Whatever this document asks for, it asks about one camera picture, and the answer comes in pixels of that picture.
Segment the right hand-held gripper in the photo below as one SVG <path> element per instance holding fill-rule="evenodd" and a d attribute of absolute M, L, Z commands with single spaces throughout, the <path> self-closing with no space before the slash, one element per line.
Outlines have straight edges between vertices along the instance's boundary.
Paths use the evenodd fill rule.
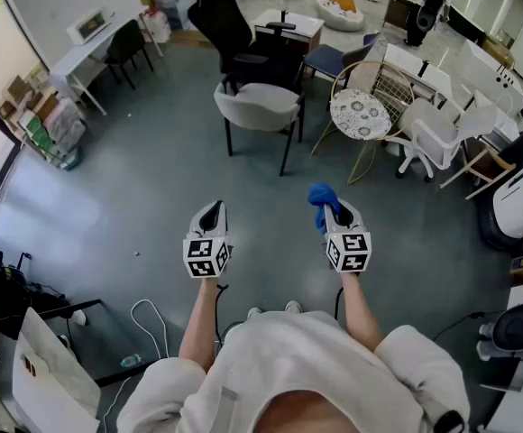
<path fill-rule="evenodd" d="M 338 205 L 337 212 L 324 205 L 326 257 L 337 272 L 363 272 L 372 256 L 371 234 L 354 206 L 341 198 Z"/>

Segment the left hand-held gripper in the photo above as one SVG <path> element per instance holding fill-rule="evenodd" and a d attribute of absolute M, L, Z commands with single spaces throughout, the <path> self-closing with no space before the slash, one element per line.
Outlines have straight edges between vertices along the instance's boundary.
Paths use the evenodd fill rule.
<path fill-rule="evenodd" d="M 191 278 L 218 278 L 230 259 L 226 204 L 209 203 L 191 219 L 183 240 L 183 261 Z"/>

